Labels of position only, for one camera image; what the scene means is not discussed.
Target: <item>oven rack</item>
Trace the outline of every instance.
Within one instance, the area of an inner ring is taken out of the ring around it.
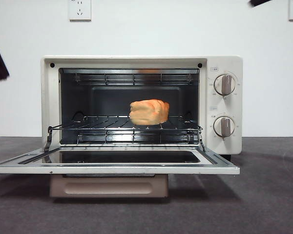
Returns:
[[[52,127],[53,130],[141,130],[141,131],[170,131],[198,130],[194,120],[185,120],[183,116],[169,116],[165,123],[157,125],[134,125],[129,116],[85,116],[82,121],[72,121],[70,124]]]
[[[51,145],[54,130],[62,130],[61,144],[67,145],[202,143],[202,128],[183,116],[169,116],[165,123],[152,126],[134,125],[129,116],[85,116],[82,121],[49,127],[45,151]]]
[[[199,69],[69,69],[84,85],[191,85]]]

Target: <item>dark gray surface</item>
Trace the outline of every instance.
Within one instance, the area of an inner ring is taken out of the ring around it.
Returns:
[[[40,147],[0,137],[0,160]],[[293,234],[293,137],[244,138],[241,174],[169,175],[168,199],[51,199],[49,175],[0,175],[0,234]]]

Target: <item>open oven door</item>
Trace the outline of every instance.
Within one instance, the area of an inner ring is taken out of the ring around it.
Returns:
[[[0,162],[0,174],[229,174],[239,167],[208,148],[102,145],[38,149]]]

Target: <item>bread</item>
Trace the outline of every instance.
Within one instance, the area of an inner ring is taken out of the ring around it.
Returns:
[[[130,104],[130,120],[135,125],[156,125],[168,119],[169,104],[151,99],[135,101]]]

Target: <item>temperature knob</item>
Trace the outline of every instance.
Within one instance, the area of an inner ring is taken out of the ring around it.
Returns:
[[[229,137],[234,131],[234,122],[231,118],[222,116],[215,120],[213,127],[220,137]]]
[[[221,75],[214,82],[214,89],[220,95],[226,96],[231,94],[235,88],[235,80],[232,75]]]

